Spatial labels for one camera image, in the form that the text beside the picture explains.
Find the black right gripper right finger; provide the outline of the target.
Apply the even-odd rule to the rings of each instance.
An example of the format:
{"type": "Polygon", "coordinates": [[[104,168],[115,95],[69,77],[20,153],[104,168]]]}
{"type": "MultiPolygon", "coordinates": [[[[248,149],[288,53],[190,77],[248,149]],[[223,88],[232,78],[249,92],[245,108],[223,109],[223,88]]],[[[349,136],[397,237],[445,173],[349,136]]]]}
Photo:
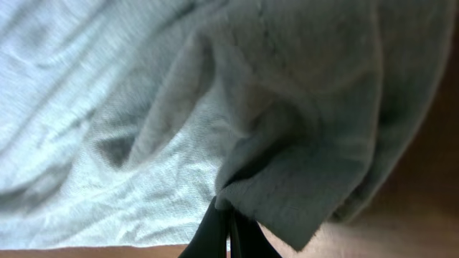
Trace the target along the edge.
{"type": "Polygon", "coordinates": [[[258,223],[238,211],[230,219],[230,248],[231,258],[281,258],[258,223]]]}

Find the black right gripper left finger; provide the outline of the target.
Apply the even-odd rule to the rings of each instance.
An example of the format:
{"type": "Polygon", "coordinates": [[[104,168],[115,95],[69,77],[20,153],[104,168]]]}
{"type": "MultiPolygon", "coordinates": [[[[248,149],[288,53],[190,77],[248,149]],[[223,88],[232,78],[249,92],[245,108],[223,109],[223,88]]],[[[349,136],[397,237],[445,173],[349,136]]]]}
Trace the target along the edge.
{"type": "Polygon", "coordinates": [[[216,197],[179,258],[226,258],[229,213],[215,208],[216,197]]]}

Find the light blue t-shirt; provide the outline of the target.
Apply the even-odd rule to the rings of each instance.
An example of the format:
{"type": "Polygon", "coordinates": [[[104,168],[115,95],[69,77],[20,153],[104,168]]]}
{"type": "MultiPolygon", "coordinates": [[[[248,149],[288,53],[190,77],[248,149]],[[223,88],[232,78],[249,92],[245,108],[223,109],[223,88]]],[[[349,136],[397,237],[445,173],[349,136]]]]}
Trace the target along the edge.
{"type": "Polygon", "coordinates": [[[1,248],[302,249],[372,199],[447,63],[451,0],[3,1],[1,248]]]}

